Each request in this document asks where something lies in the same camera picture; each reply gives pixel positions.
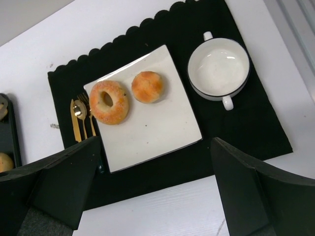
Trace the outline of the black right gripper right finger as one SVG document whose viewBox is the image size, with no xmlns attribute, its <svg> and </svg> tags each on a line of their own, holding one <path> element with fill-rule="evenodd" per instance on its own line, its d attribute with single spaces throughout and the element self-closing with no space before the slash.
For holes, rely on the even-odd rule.
<svg viewBox="0 0 315 236">
<path fill-rule="evenodd" d="M 243 153 L 220 138 L 211 158 L 231 236 L 313 236 L 315 181 Z"/>
</svg>

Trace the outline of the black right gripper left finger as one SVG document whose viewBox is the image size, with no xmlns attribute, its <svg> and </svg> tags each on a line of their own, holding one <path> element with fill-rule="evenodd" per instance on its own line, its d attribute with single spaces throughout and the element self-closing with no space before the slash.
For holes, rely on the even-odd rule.
<svg viewBox="0 0 315 236">
<path fill-rule="evenodd" d="M 71 236 L 78 229 L 100 158 L 100 138 L 0 175 L 2 236 Z"/>
</svg>

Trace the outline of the round orange bread roll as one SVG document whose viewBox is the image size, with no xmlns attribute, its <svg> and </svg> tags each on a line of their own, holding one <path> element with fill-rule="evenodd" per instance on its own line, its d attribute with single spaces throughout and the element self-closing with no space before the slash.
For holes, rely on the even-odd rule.
<svg viewBox="0 0 315 236">
<path fill-rule="evenodd" d="M 164 90 L 162 77 L 153 71 L 143 71 L 136 75 L 131 83 L 136 100 L 142 103 L 154 103 L 160 99 Z"/>
</svg>

